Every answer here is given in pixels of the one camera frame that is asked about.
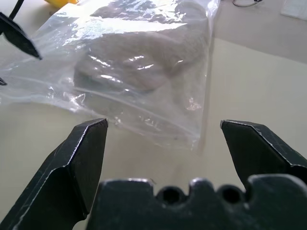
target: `white table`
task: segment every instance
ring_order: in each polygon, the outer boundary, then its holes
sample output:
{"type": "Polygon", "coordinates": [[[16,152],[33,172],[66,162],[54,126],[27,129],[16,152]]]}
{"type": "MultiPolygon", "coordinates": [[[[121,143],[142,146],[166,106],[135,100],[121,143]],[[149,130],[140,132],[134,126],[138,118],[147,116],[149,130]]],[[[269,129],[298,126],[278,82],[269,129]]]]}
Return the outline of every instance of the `white table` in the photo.
{"type": "MultiPolygon", "coordinates": [[[[1,7],[7,7],[6,4],[0,0],[1,7]]],[[[230,7],[224,6],[221,13],[230,7]]],[[[42,0],[25,0],[16,22],[31,33],[49,17],[49,11],[52,9],[42,0]]],[[[219,128],[221,119],[265,124],[307,157],[306,75],[306,64],[214,39],[200,152],[170,151],[145,138],[140,141],[139,136],[126,130],[110,128],[102,179],[152,178],[157,183],[155,191],[167,184],[187,191],[188,182],[194,177],[207,177],[216,188],[225,183],[243,187],[219,128]]],[[[6,132],[0,133],[0,219],[46,156],[76,124],[87,119],[37,104],[14,104],[1,111],[0,130],[6,132]],[[43,127],[45,135],[38,132],[39,127],[43,127]]],[[[84,223],[75,227],[83,228],[84,223]]]]}

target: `clear plastic bag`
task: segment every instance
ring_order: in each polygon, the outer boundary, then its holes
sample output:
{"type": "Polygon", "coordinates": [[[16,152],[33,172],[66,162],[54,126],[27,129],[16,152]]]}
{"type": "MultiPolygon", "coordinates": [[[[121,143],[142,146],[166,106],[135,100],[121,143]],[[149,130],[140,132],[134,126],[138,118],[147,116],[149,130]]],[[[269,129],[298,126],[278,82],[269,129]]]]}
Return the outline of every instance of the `clear plastic bag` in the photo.
{"type": "Polygon", "coordinates": [[[32,37],[43,60],[12,48],[1,61],[0,76],[8,85],[0,88],[0,103],[52,104],[108,117],[160,145],[193,147],[201,134],[218,5],[219,0],[67,4],[32,37]]]}

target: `yellow object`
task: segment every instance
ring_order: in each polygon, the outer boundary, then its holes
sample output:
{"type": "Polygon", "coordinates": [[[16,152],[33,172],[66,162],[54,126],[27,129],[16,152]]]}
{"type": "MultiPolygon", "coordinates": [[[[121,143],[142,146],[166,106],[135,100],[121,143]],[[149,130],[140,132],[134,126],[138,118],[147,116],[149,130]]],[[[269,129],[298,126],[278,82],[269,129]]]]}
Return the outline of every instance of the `yellow object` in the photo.
{"type": "Polygon", "coordinates": [[[45,1],[57,8],[62,8],[67,3],[77,4],[79,2],[78,0],[45,0],[45,1]]]}

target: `plastic bag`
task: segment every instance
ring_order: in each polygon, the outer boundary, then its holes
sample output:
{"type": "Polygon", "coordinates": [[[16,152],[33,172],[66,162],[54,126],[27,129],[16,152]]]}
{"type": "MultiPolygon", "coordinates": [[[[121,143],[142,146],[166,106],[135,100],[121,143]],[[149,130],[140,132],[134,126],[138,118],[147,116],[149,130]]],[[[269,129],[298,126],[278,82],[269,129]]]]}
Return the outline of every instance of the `plastic bag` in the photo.
{"type": "Polygon", "coordinates": [[[32,37],[43,60],[15,49],[2,60],[0,76],[8,85],[0,88],[0,103],[52,104],[108,117],[160,145],[195,147],[218,5],[219,0],[67,4],[32,37]]]}

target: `hole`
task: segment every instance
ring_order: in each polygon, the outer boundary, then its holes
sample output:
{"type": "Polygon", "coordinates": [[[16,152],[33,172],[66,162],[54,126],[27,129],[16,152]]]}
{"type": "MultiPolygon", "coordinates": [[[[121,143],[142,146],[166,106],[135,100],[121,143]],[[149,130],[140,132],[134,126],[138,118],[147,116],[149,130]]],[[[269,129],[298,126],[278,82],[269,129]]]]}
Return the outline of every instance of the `hole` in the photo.
{"type": "Polygon", "coordinates": [[[163,191],[163,200],[169,205],[176,204],[180,201],[180,194],[177,190],[168,188],[163,191]]]}
{"type": "Polygon", "coordinates": [[[241,200],[240,193],[233,188],[223,190],[222,194],[223,198],[231,204],[238,203],[241,200]]]}

